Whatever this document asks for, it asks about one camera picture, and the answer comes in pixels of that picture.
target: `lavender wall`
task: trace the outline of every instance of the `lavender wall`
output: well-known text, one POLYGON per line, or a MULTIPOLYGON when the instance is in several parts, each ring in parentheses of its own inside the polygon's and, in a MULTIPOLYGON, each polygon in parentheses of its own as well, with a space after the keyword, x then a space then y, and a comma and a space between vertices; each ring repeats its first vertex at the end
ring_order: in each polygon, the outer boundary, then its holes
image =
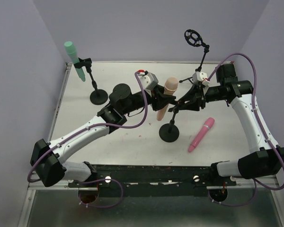
POLYGON ((31 0, 0 1, 0 227, 14 227, 34 142, 47 138, 65 64, 31 0))
MULTIPOLYGON (((258 74, 257 98, 263 117, 281 146, 284 146, 284 0, 270 0, 243 46, 255 63, 258 74)), ((253 81, 246 60, 236 60, 241 79, 253 81)), ((284 182, 281 170, 277 175, 284 182)), ((284 190, 280 191, 284 205, 284 190)))
POLYGON ((34 0, 65 60, 65 41, 81 57, 107 61, 200 61, 187 29, 211 45, 207 61, 239 51, 268 0, 34 0))

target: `round black base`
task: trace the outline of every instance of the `round black base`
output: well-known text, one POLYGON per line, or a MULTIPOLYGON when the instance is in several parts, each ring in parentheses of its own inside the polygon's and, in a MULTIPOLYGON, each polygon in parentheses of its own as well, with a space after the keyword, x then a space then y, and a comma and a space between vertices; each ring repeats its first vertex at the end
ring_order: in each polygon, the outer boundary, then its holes
POLYGON ((164 124, 161 126, 159 130, 160 138, 167 143, 175 142, 179 138, 179 129, 175 125, 172 126, 170 133, 168 132, 168 129, 169 124, 164 124))
POLYGON ((102 105, 108 100, 108 94, 105 90, 102 90, 102 89, 98 89, 98 92, 99 92, 99 95, 97 96, 96 91, 93 91, 90 94, 89 99, 92 104, 102 105))

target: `tabletop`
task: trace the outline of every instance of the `tabletop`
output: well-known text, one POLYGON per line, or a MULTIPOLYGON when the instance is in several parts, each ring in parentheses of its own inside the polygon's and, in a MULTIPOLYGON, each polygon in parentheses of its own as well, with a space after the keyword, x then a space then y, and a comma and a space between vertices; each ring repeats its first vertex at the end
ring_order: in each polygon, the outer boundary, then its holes
MULTIPOLYGON (((215 66, 204 64, 202 71, 209 75, 215 66)), ((132 93, 135 93, 139 91, 134 77, 137 70, 144 69, 154 73, 159 84, 164 85, 169 77, 179 80, 190 77, 197 67, 197 64, 184 63, 95 62, 92 65, 92 74, 98 88, 104 89, 108 94, 119 83, 128 84, 132 93)), ((85 75, 86 81, 82 82, 72 67, 52 139, 62 137, 85 124, 108 103, 109 100, 103 105, 93 105, 90 102, 89 95, 93 87, 86 71, 85 75)), ((218 83, 213 77, 210 86, 216 85, 218 83)), ((190 82, 185 81, 178 85, 174 95, 179 99, 190 87, 190 82)), ((156 114, 149 106, 146 121, 142 126, 135 129, 118 129, 105 139, 100 138, 88 144, 70 157, 69 161, 110 165, 208 166, 214 162, 236 160, 249 153, 240 121, 225 101, 207 103, 205 109, 199 112, 180 111, 175 119, 180 136, 173 143, 166 143, 159 137, 160 127, 170 121, 172 113, 166 113, 160 122, 156 120, 156 114), (213 128, 198 147, 188 153, 189 144, 208 117, 215 119, 213 128)), ((143 113, 127 117, 125 125, 135 125, 142 117, 143 113)))

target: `purple cable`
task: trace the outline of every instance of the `purple cable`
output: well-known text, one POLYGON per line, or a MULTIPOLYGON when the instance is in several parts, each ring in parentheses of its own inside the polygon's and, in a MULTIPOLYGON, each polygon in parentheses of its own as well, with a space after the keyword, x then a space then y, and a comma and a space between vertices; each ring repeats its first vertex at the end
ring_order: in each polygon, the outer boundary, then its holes
POLYGON ((211 200, 212 202, 217 203, 217 204, 219 204, 219 205, 226 206, 226 207, 241 207, 241 206, 245 206, 245 205, 251 203, 251 202, 255 199, 255 197, 256 197, 256 194, 257 194, 257 183, 256 183, 255 180, 254 180, 254 183, 255 183, 254 194, 252 195, 251 199, 248 200, 248 201, 245 202, 245 203, 241 203, 241 204, 228 204, 228 203, 217 202, 217 201, 213 200, 213 198, 210 196, 209 190, 208 190, 208 197, 210 198, 210 200, 211 200))
MULTIPOLYGON (((94 127, 98 127, 98 126, 112 126, 112 127, 117 127, 117 128, 122 128, 122 129, 134 129, 134 128, 137 128, 139 127, 140 125, 142 125, 144 123, 144 121, 146 120, 146 116, 147 116, 147 111, 148 111, 148 104, 147 104, 147 98, 146 98, 146 94, 145 94, 145 91, 144 91, 144 88, 142 86, 142 83, 141 81, 139 80, 139 72, 135 72, 134 73, 134 76, 136 77, 137 81, 138 81, 138 84, 139 84, 139 87, 142 91, 142 96, 143 96, 143 99, 144 99, 144 105, 145 105, 145 110, 144 110, 144 116, 142 118, 142 120, 140 121, 140 123, 136 124, 136 125, 133 125, 133 126, 122 126, 122 125, 118 125, 118 124, 111 124, 111 123, 99 123, 99 124, 93 124, 91 126, 87 128, 84 128, 84 129, 81 129, 80 131, 72 134, 71 136, 69 136, 68 138, 66 138, 65 140, 63 140, 62 142, 60 142, 59 144, 62 145, 64 143, 66 143, 67 141, 71 140, 72 138, 74 138, 75 136, 81 134, 82 132, 86 131, 86 130, 89 130, 89 129, 92 129, 94 127)), ((45 158, 45 156, 47 156, 50 152, 52 152, 53 150, 55 150, 57 147, 57 145, 53 146, 52 148, 50 148, 47 152, 45 152, 35 163, 34 165, 32 166, 31 170, 29 171, 28 175, 27 175, 27 181, 29 183, 35 183, 35 182, 38 182, 40 181, 40 179, 36 179, 36 180, 32 180, 31 179, 31 176, 33 174, 33 171, 36 169, 37 165, 41 162, 41 160, 43 158, 45 158)))
MULTIPOLYGON (((233 56, 233 55, 241 55, 241 56, 243 56, 244 58, 246 58, 246 59, 249 61, 250 65, 251 65, 251 67, 252 67, 252 70, 253 70, 253 73, 254 73, 254 90, 253 90, 253 92, 252 92, 252 98, 251 98, 252 108, 253 108, 253 110, 254 110, 255 117, 256 117, 256 120, 257 120, 257 122, 258 122, 258 124, 259 124, 259 126, 260 126, 260 128, 261 128, 261 131, 263 132, 264 137, 265 137, 265 139, 267 140, 267 143, 268 143, 269 146, 273 149, 275 155, 278 157, 278 159, 279 159, 279 161, 280 161, 280 163, 281 163, 281 166, 282 166, 282 168, 283 168, 283 171, 284 171, 284 162, 283 162, 283 160, 282 160, 282 158, 281 158, 279 152, 276 150, 276 148, 275 148, 274 145, 272 144, 272 142, 271 142, 270 140, 268 140, 269 136, 267 135, 267 133, 266 133, 266 131, 265 131, 265 129, 264 129, 264 126, 263 126, 263 124, 262 124, 262 122, 261 122, 261 120, 260 120, 260 117, 259 117, 259 115, 258 115, 258 113, 257 113, 257 110, 256 110, 256 104, 255 104, 256 101, 255 101, 255 100, 256 100, 256 89, 257 89, 257 73, 256 73, 255 65, 254 65, 254 63, 252 62, 252 60, 251 60, 247 55, 245 55, 245 54, 243 54, 243 53, 233 53, 233 54, 229 55, 227 58, 225 58, 223 61, 221 61, 221 62, 218 64, 218 66, 217 66, 217 67, 214 69, 214 71, 210 74, 210 76, 209 76, 208 79, 210 80, 210 79, 213 77, 213 75, 216 73, 216 71, 218 70, 218 68, 219 68, 229 57, 231 57, 231 56, 233 56)), ((262 185, 263 187, 268 188, 268 189, 273 190, 273 191, 278 191, 278 190, 281 190, 281 189, 284 188, 284 183, 283 183, 282 186, 280 186, 280 187, 278 187, 278 188, 272 188, 272 187, 269 187, 269 186, 263 184, 262 182, 260 182, 260 181, 257 180, 257 179, 254 179, 254 180, 255 180, 258 184, 262 185)))
POLYGON ((123 193, 124 192, 123 192, 123 187, 122 187, 121 183, 116 181, 115 179, 109 179, 109 180, 108 179, 99 179, 99 180, 95 180, 95 181, 88 181, 88 182, 81 182, 81 183, 82 184, 89 184, 89 183, 97 183, 97 182, 101 182, 101 181, 113 181, 113 182, 116 182, 119 185, 120 189, 121 189, 120 199, 116 203, 114 203, 113 205, 108 205, 108 206, 97 206, 97 205, 84 203, 84 202, 81 201, 81 197, 79 196, 80 202, 83 203, 84 205, 87 205, 89 207, 95 207, 95 208, 112 208, 112 207, 115 207, 115 206, 119 205, 122 202, 122 200, 123 200, 123 193))

